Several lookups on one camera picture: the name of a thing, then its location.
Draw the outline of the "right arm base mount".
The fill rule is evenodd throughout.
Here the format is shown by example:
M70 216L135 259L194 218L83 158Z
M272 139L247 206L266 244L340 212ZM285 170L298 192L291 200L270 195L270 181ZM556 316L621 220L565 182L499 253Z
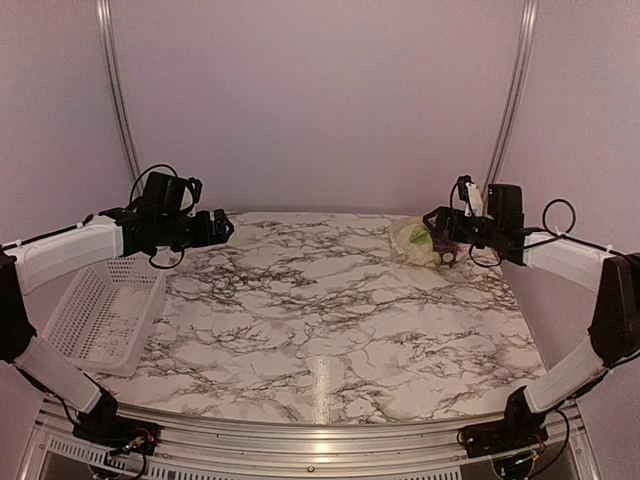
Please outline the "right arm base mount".
M456 439L469 458L478 458L542 445L548 440L548 433L539 423L513 430L505 420L497 420L465 426L458 431Z

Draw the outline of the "purple fake grape bunch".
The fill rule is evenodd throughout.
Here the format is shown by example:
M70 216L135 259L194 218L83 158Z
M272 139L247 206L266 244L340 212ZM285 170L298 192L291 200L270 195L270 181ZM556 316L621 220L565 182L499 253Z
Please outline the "purple fake grape bunch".
M432 263L437 268L453 267L458 261L458 244L446 238L432 237Z

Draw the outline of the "aluminium corner post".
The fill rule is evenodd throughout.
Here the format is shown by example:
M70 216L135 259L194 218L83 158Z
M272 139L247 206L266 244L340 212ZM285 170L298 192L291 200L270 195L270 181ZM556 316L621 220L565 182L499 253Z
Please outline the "aluminium corner post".
M528 77L539 4L540 2L538 0L525 0L523 2L513 68L505 106L485 179L485 192L488 191L490 184L497 182L505 165L507 150Z
M131 183L134 183L141 170L127 114L126 101L117 58L111 2L108 0L97 0L95 5L116 126Z

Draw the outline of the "white fake cauliflower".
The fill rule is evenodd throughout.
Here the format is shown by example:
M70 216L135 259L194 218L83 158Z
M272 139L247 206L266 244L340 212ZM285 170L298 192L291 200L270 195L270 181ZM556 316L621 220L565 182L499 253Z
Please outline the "white fake cauliflower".
M432 263L432 237L419 217L396 220L389 228L393 252L401 260L419 266L434 266Z

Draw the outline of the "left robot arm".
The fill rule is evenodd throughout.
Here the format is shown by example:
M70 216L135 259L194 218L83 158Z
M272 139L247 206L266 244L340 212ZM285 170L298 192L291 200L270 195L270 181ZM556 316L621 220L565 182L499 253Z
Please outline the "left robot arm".
M234 226L221 210L197 210L202 183L168 174L163 164L143 172L143 191L125 207L1 248L1 359L76 409L78 426L106 445L125 438L115 398L75 367L30 323L24 298L39 287L93 264L162 247L189 249L226 243Z

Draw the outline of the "white perforated plastic basket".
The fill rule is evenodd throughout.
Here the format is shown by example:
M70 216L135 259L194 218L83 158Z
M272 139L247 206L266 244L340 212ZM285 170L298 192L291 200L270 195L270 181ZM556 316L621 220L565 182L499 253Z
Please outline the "white perforated plastic basket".
M142 254L91 265L76 273L43 337L83 371L130 377L165 289L166 273Z

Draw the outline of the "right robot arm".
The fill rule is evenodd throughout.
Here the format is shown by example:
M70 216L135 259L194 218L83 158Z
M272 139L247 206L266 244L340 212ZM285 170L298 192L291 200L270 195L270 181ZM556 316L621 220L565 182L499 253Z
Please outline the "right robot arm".
M544 313L534 330L567 314L583 337L533 383L506 402L501 420L480 426L496 431L506 448L515 448L540 426L553 408L593 389L614 368L639 355L639 257L555 231L547 224L525 224L522 190L492 184L485 193L468 176L455 182L447 204L425 214L422 222L437 245L459 244L470 251L487 248L495 264L526 271L529 280L547 280L527 294L528 315Z

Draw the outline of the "clear zip top bag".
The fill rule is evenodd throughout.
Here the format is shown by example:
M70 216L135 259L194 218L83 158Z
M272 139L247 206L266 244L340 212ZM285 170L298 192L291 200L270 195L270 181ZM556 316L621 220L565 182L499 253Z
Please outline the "clear zip top bag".
M458 245L432 233L419 217L395 220L388 233L392 255L405 263L428 268L451 268L458 261Z

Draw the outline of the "right aluminium corner post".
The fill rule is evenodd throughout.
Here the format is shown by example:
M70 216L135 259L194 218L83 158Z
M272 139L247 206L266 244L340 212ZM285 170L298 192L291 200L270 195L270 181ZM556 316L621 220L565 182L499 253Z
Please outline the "right aluminium corner post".
M488 191L490 184L497 182L505 165L507 150L528 77L539 4L540 2L538 0L525 0L523 2L513 68L505 106L485 179L485 192Z

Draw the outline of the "aluminium front rail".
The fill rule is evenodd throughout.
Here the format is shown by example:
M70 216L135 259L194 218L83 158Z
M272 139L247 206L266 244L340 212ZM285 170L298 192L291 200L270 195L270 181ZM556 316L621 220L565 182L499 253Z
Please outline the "aluminium front rail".
M62 407L42 405L20 479L494 479L515 452L470 458L460 429L496 414L412 423L304 425L190 416L122 405L158 425L153 454L108 457L77 439Z

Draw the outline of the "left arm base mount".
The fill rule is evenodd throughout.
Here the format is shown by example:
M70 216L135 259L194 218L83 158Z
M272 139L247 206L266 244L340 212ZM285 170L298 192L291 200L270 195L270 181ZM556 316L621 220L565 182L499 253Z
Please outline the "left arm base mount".
M109 447L116 454L135 452L152 455L159 432L160 426L156 423L121 416L102 426L78 420L73 427L76 438Z

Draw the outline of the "left aluminium corner post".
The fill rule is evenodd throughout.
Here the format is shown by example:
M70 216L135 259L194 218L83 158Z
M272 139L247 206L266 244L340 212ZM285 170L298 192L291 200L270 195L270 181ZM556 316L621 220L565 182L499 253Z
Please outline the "left aluminium corner post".
M108 0L97 0L95 5L116 126L131 183L134 183L141 170L127 114L126 101L117 58L111 2Z

